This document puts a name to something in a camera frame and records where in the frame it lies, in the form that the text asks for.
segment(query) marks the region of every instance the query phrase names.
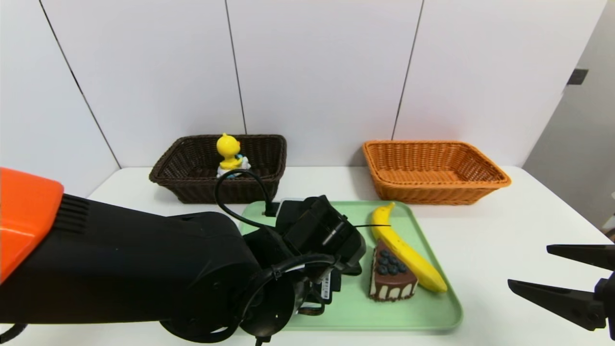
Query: wicker basket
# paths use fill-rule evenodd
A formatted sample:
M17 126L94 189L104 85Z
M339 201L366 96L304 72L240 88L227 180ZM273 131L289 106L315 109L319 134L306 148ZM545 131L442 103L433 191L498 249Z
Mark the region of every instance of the wicker basket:
M463 142L371 141L363 144L381 199L410 204L473 204L510 178Z
M171 190L183 203L215 203L218 165L223 157L216 150L220 135L195 135L175 141L158 160L149 179ZM271 198L286 168L286 140L281 135L235 135L241 154L255 174L263 179ZM251 177L226 179L220 187L224 203L252 203L264 200L258 183Z

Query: label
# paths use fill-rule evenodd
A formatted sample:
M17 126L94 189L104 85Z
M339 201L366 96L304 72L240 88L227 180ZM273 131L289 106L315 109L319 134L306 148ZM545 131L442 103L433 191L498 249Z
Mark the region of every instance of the label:
M324 300L328 300L330 294L331 294L331 273L329 272L329 275L327 275L327 277L324 278L322 280L322 283L320 284L320 296Z

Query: banana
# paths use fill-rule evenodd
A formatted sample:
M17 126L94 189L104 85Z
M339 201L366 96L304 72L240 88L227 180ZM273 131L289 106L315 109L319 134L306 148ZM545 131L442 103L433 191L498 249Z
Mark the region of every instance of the banana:
M377 207L371 215L371 223L374 225L390 225L389 216L394 207L394 202L391 202L388 206ZM446 292L448 290L444 279L434 266L401 239L392 226L373 226L371 232L376 240L382 239L389 249L412 270L419 279L421 286L434 292Z

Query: chocolate cake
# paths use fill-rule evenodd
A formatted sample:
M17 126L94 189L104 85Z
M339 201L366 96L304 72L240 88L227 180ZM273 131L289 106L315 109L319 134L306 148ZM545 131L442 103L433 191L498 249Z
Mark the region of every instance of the chocolate cake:
M378 240L371 268L370 298L377 302L408 299L414 295L417 284L416 275Z

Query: toy figure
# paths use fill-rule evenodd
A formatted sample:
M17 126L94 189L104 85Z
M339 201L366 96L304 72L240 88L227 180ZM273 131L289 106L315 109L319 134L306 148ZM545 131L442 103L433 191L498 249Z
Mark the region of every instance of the toy figure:
M216 147L218 153L224 157L224 160L218 166L217 178L220 178L221 175L232 169L250 169L248 158L239 154L240 143L235 137L222 134L222 137L216 143ZM238 175L240 174L229 175L229 178L237 177Z

